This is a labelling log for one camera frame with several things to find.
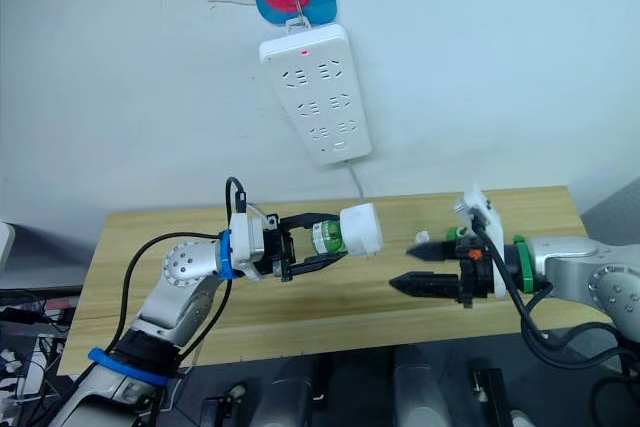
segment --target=green bottle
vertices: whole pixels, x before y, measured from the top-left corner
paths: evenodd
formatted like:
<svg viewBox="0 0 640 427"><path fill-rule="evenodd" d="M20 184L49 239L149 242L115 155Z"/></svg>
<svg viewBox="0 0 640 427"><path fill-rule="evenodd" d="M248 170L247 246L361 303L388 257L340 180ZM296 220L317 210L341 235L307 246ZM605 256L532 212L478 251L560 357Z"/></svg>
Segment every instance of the green bottle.
<svg viewBox="0 0 640 427"><path fill-rule="evenodd" d="M311 243L318 254L335 254L345 250L340 222L325 220L313 224L311 229Z"/></svg>

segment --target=white wall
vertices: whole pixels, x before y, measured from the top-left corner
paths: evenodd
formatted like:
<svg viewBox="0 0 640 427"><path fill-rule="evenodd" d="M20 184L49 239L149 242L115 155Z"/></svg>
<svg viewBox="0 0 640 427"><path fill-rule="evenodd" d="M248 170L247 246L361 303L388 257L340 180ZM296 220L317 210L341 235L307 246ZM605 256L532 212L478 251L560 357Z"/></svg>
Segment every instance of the white wall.
<svg viewBox="0 0 640 427"><path fill-rule="evenodd" d="M338 0L370 196L570 184L640 136L640 0ZM106 213L354 195L264 80L255 7L2 0L0 217L90 248Z"/></svg>

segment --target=blue ring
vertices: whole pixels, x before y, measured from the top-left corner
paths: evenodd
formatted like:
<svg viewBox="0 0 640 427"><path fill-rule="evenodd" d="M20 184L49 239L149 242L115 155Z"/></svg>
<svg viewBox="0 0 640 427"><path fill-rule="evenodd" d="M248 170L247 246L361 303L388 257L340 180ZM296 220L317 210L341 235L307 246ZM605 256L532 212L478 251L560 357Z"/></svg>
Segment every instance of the blue ring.
<svg viewBox="0 0 640 427"><path fill-rule="evenodd" d="M151 372L146 372L144 370L136 369L135 367L131 367L130 365L121 364L117 360L113 360L107 354L104 353L102 349L98 347L94 347L89 351L88 355L90 360L106 367L109 370L113 370L114 372L118 372L119 374L126 375L127 377L131 377L132 379L140 380L141 382L146 382L147 384L152 385L160 385L164 386L169 383L169 377L164 377L158 374L152 374Z"/></svg>
<svg viewBox="0 0 640 427"><path fill-rule="evenodd" d="M231 231L229 229L222 232L220 239L220 271L218 272L220 280L235 279L231 266Z"/></svg>

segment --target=green ring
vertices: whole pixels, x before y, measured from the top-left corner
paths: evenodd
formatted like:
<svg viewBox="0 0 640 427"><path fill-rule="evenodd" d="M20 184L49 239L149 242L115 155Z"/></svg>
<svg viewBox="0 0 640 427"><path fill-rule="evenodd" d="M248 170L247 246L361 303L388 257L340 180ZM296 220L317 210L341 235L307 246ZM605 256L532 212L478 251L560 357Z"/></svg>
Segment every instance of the green ring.
<svg viewBox="0 0 640 427"><path fill-rule="evenodd" d="M448 241L451 240L458 240L458 228L457 227L451 227L449 230L447 230L447 237L446 239Z"/></svg>
<svg viewBox="0 0 640 427"><path fill-rule="evenodd" d="M530 294L533 288L533 267L531 265L531 257L529 256L529 248L527 242L521 235L513 238L513 243L518 249L518 257L520 258L520 269L522 270L522 292Z"/></svg>

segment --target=power strip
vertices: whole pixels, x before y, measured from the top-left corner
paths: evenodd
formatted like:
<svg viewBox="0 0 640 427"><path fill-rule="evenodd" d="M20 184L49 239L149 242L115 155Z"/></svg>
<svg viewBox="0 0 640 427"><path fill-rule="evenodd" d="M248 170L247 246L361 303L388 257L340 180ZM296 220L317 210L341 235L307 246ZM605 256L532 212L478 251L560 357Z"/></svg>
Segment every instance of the power strip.
<svg viewBox="0 0 640 427"><path fill-rule="evenodd" d="M371 152L342 26L328 24L263 42L260 61L316 163L332 164Z"/></svg>

